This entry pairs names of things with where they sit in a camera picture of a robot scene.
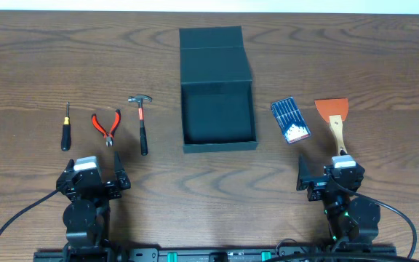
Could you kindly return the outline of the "small claw hammer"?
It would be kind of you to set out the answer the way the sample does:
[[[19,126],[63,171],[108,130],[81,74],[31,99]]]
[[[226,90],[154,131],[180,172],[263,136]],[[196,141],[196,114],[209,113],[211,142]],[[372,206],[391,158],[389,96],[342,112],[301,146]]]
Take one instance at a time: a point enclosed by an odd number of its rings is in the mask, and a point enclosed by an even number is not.
[[[143,110],[143,101],[147,100],[151,102],[153,99],[147,95],[136,95],[136,96],[129,96],[128,102],[129,103],[137,103],[137,111],[139,116],[140,122],[140,152],[142,156],[146,156],[148,154],[148,141],[147,135],[145,130],[145,118],[144,118],[144,110]]]

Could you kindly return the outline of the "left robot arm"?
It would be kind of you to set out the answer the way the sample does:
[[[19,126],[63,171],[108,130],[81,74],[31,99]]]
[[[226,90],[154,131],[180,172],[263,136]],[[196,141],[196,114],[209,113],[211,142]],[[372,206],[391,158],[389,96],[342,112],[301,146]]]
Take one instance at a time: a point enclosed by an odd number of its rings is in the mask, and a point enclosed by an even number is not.
[[[63,213],[68,243],[64,261],[127,261],[122,247],[109,240],[110,201],[131,188],[118,152],[114,153],[114,180],[102,181],[96,156],[71,159],[56,181],[56,189],[71,203]]]

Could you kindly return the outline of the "dark green hinged box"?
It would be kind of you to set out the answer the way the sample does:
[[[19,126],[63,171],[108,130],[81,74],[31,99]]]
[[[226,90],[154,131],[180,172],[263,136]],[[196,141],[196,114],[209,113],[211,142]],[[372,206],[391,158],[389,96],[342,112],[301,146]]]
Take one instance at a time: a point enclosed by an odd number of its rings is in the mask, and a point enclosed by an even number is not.
[[[241,27],[181,28],[179,40],[184,153],[256,149],[252,74]]]

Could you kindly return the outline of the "red handled pliers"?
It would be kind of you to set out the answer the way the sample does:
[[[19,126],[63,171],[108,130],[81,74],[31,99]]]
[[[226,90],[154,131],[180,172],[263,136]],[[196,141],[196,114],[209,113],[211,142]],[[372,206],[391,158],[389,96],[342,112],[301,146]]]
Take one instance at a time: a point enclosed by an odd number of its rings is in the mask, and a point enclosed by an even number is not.
[[[121,112],[119,109],[115,110],[115,119],[109,131],[107,131],[98,121],[97,115],[93,114],[91,117],[92,124],[94,128],[102,134],[103,138],[105,139],[105,143],[107,147],[111,147],[113,145],[113,139],[115,132],[120,125],[121,122]]]

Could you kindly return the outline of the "blue precision screwdriver set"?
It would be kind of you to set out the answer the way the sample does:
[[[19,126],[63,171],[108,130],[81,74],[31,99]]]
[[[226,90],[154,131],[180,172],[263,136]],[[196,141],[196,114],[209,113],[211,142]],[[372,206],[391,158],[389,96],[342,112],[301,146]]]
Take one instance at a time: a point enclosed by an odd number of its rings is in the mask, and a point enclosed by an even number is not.
[[[273,102],[271,111],[288,144],[311,136],[311,131],[293,97]]]

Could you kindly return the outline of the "black yellow screwdriver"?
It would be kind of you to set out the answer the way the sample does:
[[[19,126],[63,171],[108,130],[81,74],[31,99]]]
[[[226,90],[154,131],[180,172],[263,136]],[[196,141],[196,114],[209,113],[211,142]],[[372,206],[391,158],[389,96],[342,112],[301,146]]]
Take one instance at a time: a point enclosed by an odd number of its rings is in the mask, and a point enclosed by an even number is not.
[[[70,111],[69,111],[70,103],[66,103],[66,114],[64,117],[63,122],[63,131],[62,131],[62,138],[61,138],[61,150],[62,151],[69,151],[71,148],[71,120],[70,120]]]

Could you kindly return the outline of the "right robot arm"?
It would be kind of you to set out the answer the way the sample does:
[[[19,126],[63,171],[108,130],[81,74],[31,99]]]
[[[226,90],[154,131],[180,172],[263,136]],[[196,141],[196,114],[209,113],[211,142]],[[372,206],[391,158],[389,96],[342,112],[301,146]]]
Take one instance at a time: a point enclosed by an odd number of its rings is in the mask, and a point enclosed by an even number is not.
[[[334,240],[330,250],[371,251],[379,232],[380,207],[370,200],[351,198],[361,186],[365,169],[347,154],[334,156],[321,176],[311,174],[303,156],[299,157],[298,167],[296,189],[306,190],[308,201],[324,205]]]

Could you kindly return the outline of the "orange scraper wooden handle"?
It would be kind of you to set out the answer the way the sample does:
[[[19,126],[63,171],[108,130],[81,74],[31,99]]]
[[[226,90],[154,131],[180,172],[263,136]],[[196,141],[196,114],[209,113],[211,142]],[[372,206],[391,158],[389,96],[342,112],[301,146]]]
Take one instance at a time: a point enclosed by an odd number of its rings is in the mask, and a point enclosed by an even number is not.
[[[332,98],[315,100],[315,106],[319,115],[328,123],[337,148],[337,155],[344,150],[347,154],[343,139],[343,122],[348,116],[348,99]]]

